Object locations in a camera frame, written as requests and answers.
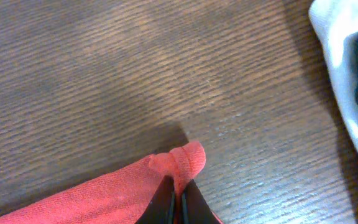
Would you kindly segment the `red orange t-shirt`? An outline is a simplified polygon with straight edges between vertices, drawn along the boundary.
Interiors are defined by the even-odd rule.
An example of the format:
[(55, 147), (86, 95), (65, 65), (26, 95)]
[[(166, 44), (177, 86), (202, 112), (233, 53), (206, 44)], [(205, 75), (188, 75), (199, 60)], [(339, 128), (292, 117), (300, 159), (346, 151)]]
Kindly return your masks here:
[(164, 176), (179, 197), (205, 164), (203, 146), (192, 141), (4, 215), (0, 224), (135, 223)]

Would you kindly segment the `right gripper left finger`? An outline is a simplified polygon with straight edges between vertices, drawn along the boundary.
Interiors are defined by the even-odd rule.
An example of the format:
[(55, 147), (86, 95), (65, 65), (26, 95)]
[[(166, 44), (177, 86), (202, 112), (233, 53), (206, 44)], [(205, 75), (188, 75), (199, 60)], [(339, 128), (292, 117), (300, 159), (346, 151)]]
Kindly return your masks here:
[(175, 216), (175, 190), (173, 178), (165, 176), (147, 208), (135, 224), (173, 224)]

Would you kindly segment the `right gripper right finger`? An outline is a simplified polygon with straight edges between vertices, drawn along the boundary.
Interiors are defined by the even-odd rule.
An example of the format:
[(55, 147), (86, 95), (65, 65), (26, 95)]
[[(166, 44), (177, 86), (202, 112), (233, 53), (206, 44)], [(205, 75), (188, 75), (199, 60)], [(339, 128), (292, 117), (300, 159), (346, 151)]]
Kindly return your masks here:
[(181, 195), (182, 224), (221, 224), (192, 180)]

